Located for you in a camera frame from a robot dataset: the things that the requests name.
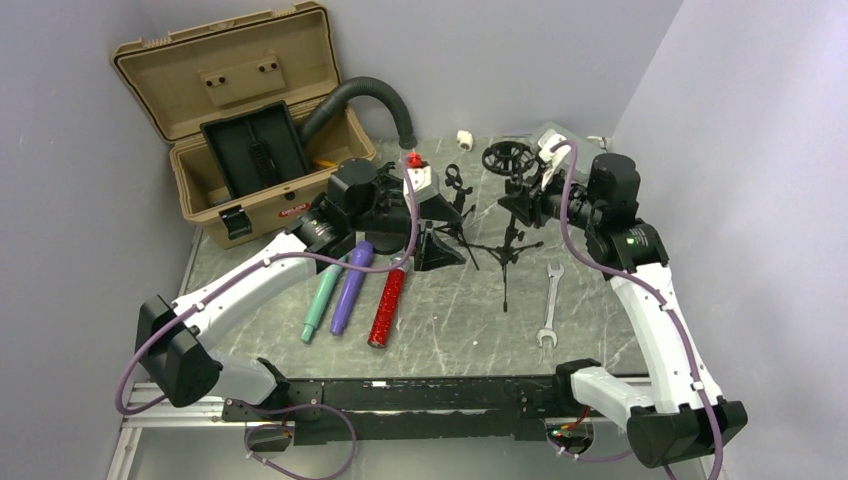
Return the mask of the red microphone silver grille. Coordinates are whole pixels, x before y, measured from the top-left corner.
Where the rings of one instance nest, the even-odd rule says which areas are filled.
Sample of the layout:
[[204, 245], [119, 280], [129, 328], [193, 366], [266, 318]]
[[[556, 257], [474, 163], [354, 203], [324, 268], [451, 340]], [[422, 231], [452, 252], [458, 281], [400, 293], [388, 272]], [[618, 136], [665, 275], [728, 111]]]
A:
[[388, 273], [367, 340], [372, 348], [383, 349], [387, 346], [406, 275], [406, 264]]

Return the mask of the grey rectangular block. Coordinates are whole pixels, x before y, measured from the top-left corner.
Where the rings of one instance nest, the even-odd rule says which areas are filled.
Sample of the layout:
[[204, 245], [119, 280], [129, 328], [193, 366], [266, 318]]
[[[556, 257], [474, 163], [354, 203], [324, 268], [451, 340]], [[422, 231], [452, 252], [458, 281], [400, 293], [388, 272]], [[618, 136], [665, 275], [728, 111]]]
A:
[[[539, 127], [537, 130], [535, 130], [529, 136], [529, 142], [531, 144], [533, 151], [537, 154], [537, 156], [538, 156], [538, 152], [539, 152], [539, 146], [537, 144], [537, 141], [549, 129], [553, 129], [553, 130], [557, 131], [558, 133], [565, 135], [566, 138], [569, 140], [569, 142], [571, 142], [573, 145], [576, 146], [576, 148], [577, 148], [577, 159], [576, 159], [575, 171], [574, 171], [574, 174], [573, 174], [573, 181], [576, 181], [578, 183], [586, 183], [588, 181], [588, 178], [589, 178], [589, 175], [590, 175], [593, 159], [597, 155], [600, 155], [600, 154], [606, 152], [606, 150], [604, 149], [604, 147], [606, 146], [606, 138], [605, 137], [597, 137], [597, 136], [590, 136], [588, 138], [580, 137], [580, 136], [572, 133], [571, 131], [567, 130], [565, 127], [562, 127], [561, 125], [559, 125], [555, 122], [548, 121], [548, 122], [543, 123], [541, 127]], [[567, 158], [565, 159], [563, 166], [562, 166], [562, 169], [557, 174], [559, 174], [560, 172], [565, 172], [567, 170], [571, 160], [572, 160], [572, 150], [569, 153], [569, 155], [567, 156]]]

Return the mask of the black tripod mic stand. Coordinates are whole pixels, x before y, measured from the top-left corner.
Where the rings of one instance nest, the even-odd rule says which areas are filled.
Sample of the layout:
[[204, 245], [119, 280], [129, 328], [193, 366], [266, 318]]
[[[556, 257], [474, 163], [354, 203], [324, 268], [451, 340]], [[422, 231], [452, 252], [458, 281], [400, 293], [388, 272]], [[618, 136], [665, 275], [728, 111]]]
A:
[[466, 203], [466, 198], [473, 192], [472, 187], [464, 187], [464, 182], [460, 174], [460, 168], [455, 163], [450, 163], [445, 169], [445, 185], [455, 191], [455, 196], [452, 206], [461, 214], [459, 222], [447, 223], [436, 228], [439, 233], [444, 233], [456, 240], [461, 247], [464, 247], [469, 254], [476, 270], [479, 270], [478, 262], [471, 250], [470, 244], [467, 242], [464, 234], [464, 221], [468, 215], [476, 210], [476, 205], [472, 204], [467, 211], [463, 211]]

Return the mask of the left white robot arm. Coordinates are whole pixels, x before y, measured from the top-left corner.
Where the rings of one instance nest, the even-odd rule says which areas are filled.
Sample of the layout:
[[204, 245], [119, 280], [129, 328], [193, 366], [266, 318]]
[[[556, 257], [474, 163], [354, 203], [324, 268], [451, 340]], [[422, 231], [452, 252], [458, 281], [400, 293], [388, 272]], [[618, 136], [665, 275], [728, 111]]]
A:
[[233, 398], [261, 419], [279, 417], [288, 402], [284, 375], [266, 359], [213, 349], [248, 314], [328, 267], [367, 272], [352, 263], [358, 233], [397, 238], [402, 256], [395, 267], [428, 271], [464, 263], [435, 232], [439, 222], [463, 219], [440, 193], [437, 173], [415, 154], [401, 161], [399, 177], [394, 166], [364, 158], [342, 162], [325, 192], [259, 253], [192, 293], [142, 304], [131, 363], [146, 370], [162, 399], [181, 408], [206, 396]]

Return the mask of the black tray in case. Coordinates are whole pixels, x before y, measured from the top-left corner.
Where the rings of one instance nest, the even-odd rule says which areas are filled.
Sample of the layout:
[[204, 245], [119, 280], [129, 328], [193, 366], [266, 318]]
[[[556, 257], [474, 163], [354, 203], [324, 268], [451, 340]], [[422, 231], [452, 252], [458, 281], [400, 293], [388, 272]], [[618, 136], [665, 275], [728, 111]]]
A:
[[201, 133], [233, 199], [311, 173], [284, 101], [203, 123]]

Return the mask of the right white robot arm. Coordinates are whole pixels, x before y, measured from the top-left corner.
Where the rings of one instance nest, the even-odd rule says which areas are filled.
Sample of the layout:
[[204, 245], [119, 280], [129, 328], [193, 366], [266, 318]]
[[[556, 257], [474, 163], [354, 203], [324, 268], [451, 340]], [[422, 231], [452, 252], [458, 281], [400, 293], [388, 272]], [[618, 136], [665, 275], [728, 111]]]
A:
[[583, 231], [584, 265], [603, 274], [630, 320], [651, 380], [645, 393], [593, 359], [557, 366], [551, 401], [574, 415], [594, 410], [624, 430], [632, 453], [648, 468], [710, 456], [719, 471], [724, 448], [748, 422], [745, 406], [725, 398], [694, 346], [676, 302], [670, 262], [657, 230], [637, 215], [641, 178], [624, 155], [595, 157], [586, 184], [569, 171], [518, 171], [499, 204], [526, 226], [556, 218], [562, 230]]

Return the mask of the small white pipe fitting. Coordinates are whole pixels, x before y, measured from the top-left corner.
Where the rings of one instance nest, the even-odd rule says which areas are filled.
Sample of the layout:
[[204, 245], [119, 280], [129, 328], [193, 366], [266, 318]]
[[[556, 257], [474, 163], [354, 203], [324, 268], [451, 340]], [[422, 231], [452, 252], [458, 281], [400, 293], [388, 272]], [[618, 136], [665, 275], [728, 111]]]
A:
[[458, 130], [456, 133], [456, 144], [461, 151], [471, 151], [474, 145], [473, 135], [467, 130]]

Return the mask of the purple microphone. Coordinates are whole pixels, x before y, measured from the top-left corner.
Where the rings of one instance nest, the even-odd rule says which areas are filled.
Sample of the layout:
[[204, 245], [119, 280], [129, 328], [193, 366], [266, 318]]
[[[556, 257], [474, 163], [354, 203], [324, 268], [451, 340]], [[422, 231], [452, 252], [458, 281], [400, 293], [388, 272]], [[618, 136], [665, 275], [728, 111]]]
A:
[[[373, 244], [367, 240], [362, 240], [352, 251], [349, 263], [357, 267], [369, 267], [372, 264], [373, 258]], [[332, 335], [340, 336], [344, 333], [352, 315], [354, 303], [361, 290], [364, 276], [365, 273], [359, 270], [347, 270], [345, 281], [331, 320], [330, 333]]]

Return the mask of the silver open-end wrench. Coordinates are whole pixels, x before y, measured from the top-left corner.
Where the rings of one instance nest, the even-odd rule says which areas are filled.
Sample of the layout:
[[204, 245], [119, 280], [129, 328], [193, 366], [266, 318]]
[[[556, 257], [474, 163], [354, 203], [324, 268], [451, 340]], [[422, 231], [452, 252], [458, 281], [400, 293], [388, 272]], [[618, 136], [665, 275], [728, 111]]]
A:
[[558, 343], [558, 337], [553, 328], [554, 317], [556, 312], [556, 302], [558, 298], [559, 281], [564, 274], [564, 267], [561, 263], [549, 264], [547, 266], [548, 290], [546, 296], [545, 318], [543, 325], [536, 333], [536, 343], [542, 348], [545, 341], [549, 340], [551, 347], [555, 348]]

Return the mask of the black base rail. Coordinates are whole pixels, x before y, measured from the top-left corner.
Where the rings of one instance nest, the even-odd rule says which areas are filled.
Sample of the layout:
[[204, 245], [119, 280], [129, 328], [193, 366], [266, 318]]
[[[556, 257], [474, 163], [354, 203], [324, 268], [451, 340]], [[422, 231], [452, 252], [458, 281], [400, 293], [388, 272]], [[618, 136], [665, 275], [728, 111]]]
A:
[[586, 409], [558, 398], [548, 375], [288, 379], [256, 407], [228, 398], [225, 422], [285, 422], [293, 442], [511, 437], [542, 441]]

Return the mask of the tan plastic tool case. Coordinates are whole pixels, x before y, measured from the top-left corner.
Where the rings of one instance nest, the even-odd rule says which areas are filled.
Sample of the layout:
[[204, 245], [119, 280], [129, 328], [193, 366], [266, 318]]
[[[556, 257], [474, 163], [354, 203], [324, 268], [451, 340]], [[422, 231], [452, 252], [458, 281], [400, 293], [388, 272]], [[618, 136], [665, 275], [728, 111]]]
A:
[[350, 158], [376, 150], [350, 107], [336, 112], [305, 146], [303, 176], [234, 193], [203, 132], [284, 103], [294, 127], [341, 82], [329, 15], [315, 1], [266, 10], [119, 46], [117, 74], [170, 145], [182, 215], [223, 249], [289, 224]]

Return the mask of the mint green microphone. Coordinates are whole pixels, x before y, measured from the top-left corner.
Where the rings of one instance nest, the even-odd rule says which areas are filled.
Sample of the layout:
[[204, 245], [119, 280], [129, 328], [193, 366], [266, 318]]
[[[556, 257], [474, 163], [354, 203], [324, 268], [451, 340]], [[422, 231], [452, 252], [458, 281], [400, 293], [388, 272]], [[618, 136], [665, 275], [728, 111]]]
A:
[[303, 322], [300, 339], [304, 344], [309, 344], [315, 332], [319, 329], [327, 305], [343, 271], [342, 267], [331, 265], [320, 275], [320, 281]]

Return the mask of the black round-base mic stand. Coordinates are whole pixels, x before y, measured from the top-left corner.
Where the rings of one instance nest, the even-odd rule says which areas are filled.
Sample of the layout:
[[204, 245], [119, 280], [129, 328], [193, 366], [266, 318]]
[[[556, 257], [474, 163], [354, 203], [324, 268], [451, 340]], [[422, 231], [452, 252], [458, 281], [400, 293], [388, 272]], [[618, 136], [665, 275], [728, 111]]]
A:
[[[386, 163], [377, 169], [375, 197], [403, 195], [403, 180], [395, 176], [395, 169], [395, 162]], [[406, 248], [408, 235], [366, 232], [365, 239], [374, 245], [376, 253], [390, 255]]]

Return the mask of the black tripod shock-mount stand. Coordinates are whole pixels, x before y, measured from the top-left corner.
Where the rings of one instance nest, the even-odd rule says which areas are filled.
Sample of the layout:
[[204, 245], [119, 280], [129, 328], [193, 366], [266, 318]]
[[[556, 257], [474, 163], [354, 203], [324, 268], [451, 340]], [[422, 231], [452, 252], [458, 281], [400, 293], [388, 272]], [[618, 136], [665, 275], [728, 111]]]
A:
[[[488, 172], [504, 177], [507, 187], [520, 182], [524, 178], [524, 174], [537, 165], [532, 148], [517, 140], [501, 140], [492, 143], [483, 151], [481, 163]], [[516, 246], [515, 242], [521, 242], [525, 237], [525, 232], [520, 230], [516, 223], [516, 216], [511, 214], [504, 228], [501, 245], [486, 246], [470, 243], [467, 240], [462, 241], [463, 246], [468, 251], [472, 249], [483, 250], [498, 262], [503, 282], [502, 311], [504, 313], [508, 311], [508, 267], [516, 264], [520, 254], [524, 251], [540, 248], [544, 245], [543, 241], [539, 241], [533, 244]]]

